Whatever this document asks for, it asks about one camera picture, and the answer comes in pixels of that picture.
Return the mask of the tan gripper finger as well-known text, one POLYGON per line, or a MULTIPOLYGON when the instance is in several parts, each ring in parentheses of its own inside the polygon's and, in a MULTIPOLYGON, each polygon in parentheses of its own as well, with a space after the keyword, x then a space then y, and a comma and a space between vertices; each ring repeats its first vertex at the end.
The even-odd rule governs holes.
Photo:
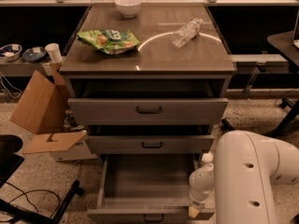
POLYGON ((188 211, 188 215, 191 218, 196 218, 200 213, 200 210, 194 206, 189 206, 189 211, 188 211))

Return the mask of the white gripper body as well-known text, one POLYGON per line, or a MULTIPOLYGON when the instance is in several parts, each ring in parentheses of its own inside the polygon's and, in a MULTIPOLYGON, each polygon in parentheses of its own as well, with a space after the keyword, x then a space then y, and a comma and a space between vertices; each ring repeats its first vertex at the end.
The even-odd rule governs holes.
POLYGON ((197 209, 202 208, 214 187, 214 165, 208 163, 192 172, 189 176, 189 185, 191 206, 197 209))

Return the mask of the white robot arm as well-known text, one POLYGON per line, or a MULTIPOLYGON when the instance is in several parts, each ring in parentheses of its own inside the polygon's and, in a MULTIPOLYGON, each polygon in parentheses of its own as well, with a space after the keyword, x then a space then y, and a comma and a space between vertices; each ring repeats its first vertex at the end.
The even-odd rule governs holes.
POLYGON ((189 177, 189 217, 199 216, 214 189, 217 224, 278 224, 271 186, 298 182, 299 149, 261 134, 231 131, 219 139, 215 161, 189 177))

